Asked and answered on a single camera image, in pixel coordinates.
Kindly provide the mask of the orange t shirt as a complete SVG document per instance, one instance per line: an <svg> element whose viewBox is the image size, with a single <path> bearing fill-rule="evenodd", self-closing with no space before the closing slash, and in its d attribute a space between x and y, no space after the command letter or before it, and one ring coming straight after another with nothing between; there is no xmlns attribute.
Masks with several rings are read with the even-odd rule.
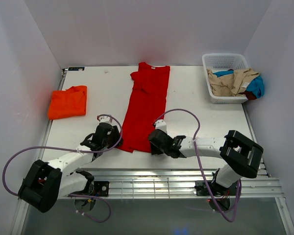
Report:
<svg viewBox="0 0 294 235"><path fill-rule="evenodd" d="M53 91L48 110L49 120L85 116L87 86L72 86L64 91Z"/></svg>

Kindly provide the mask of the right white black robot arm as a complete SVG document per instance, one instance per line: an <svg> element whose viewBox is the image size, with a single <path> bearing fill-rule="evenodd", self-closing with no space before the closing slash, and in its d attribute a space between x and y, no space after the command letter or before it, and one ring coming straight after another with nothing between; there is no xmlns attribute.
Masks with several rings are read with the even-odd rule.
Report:
<svg viewBox="0 0 294 235"><path fill-rule="evenodd" d="M156 129L148 137L152 155L166 154L174 159L194 157L220 158L226 165L213 174L209 187L214 196L224 194L242 177L257 177L264 152L256 142L236 130L230 130L220 138L198 138L184 135L170 137L166 132Z"/></svg>

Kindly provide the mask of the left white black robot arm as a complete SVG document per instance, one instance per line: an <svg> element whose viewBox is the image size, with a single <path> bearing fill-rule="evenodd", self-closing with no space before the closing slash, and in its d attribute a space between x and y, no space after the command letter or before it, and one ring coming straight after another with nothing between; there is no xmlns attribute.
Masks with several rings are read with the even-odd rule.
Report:
<svg viewBox="0 0 294 235"><path fill-rule="evenodd" d="M94 177L80 168L93 162L103 151L122 144L117 126L101 122L73 151L44 162L35 161L18 191L18 197L40 212L49 211L55 202L70 194L91 195Z"/></svg>

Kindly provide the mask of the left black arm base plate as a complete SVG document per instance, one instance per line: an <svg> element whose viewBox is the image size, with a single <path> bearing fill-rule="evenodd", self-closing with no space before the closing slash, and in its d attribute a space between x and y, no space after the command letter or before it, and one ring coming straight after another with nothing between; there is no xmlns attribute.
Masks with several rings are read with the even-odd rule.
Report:
<svg viewBox="0 0 294 235"><path fill-rule="evenodd" d="M73 194L107 197L109 195L109 185L109 181L94 181L86 185L84 190L73 192Z"/></svg>

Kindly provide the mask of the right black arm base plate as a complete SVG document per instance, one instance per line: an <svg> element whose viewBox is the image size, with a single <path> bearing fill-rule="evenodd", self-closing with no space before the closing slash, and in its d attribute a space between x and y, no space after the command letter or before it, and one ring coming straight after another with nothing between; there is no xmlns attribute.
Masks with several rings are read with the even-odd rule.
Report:
<svg viewBox="0 0 294 235"><path fill-rule="evenodd" d="M208 181L208 185L210 187L212 194L215 197L235 196L238 187L238 183L233 183L229 188L224 188L222 186L217 185L216 183L212 184L211 181ZM196 190L196 196L210 196L208 187L206 186L203 180L195 181L194 188Z"/></svg>

